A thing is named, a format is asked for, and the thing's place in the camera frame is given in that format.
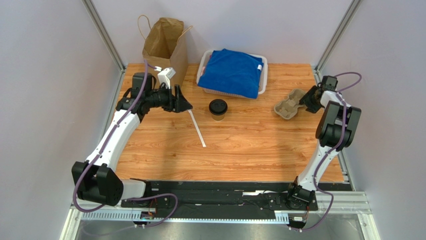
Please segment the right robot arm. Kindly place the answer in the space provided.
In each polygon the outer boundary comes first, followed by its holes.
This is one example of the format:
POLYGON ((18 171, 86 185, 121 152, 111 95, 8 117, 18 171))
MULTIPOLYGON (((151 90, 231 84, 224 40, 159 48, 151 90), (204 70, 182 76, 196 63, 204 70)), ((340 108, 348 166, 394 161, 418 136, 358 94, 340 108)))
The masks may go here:
POLYGON ((315 151, 302 173, 289 185, 285 203, 290 209, 305 210, 314 202, 319 181, 330 162, 355 138, 362 110, 347 103, 337 85, 337 77, 326 75, 300 100, 308 112, 324 112, 315 132, 315 151))

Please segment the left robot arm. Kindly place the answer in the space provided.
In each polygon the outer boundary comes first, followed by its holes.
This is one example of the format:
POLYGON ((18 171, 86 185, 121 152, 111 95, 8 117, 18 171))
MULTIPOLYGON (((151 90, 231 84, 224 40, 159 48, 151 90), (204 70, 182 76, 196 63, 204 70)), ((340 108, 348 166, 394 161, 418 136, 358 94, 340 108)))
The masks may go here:
POLYGON ((121 180, 115 171, 130 136, 151 109, 162 108, 171 113, 192 110, 193 106, 183 96, 180 86, 171 84, 174 75, 171 67, 156 76, 144 72, 133 75, 132 86, 118 101, 113 120, 98 146, 85 161, 77 161, 72 166, 74 202, 80 199, 115 206, 122 200, 139 199, 145 195, 146 181, 121 180))

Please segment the black plastic cup lid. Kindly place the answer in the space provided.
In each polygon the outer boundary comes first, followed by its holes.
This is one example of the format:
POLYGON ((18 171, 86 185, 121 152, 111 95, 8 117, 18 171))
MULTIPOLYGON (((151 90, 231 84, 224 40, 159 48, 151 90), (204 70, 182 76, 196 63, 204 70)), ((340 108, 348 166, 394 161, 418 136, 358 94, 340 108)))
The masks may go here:
POLYGON ((214 99, 209 103, 208 109, 212 115, 221 116, 228 111, 228 104, 223 99, 214 99))

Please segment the brown paper coffee cup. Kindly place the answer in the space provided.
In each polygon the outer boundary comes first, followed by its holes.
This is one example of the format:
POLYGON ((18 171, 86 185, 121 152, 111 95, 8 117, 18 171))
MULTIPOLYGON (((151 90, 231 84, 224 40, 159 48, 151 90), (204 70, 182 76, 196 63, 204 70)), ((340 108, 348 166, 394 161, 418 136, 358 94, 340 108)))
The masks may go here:
POLYGON ((225 113, 221 113, 221 114, 214 114, 211 113, 211 117, 214 121, 216 122, 220 122, 225 118, 226 114, 225 113))

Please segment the cardboard cup carrier tray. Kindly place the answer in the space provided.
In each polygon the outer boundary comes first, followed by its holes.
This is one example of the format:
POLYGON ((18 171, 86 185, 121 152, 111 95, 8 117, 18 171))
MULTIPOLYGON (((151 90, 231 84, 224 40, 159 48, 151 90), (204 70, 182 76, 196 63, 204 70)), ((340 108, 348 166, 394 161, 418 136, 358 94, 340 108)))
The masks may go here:
POLYGON ((305 94, 302 89, 293 89, 284 100, 273 107, 274 112, 284 120, 290 120, 298 113, 299 108, 304 106, 300 101, 305 94))

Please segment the brown paper bag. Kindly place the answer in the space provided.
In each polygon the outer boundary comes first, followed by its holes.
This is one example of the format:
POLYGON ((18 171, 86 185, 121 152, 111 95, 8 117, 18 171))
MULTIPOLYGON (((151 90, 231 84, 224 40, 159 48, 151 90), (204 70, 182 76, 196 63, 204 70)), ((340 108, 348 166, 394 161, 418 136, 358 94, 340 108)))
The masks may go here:
POLYGON ((161 17, 150 27, 149 34, 142 37, 142 56, 148 64, 175 70, 170 80, 172 87, 184 83, 189 65, 186 36, 192 28, 176 18, 161 17))

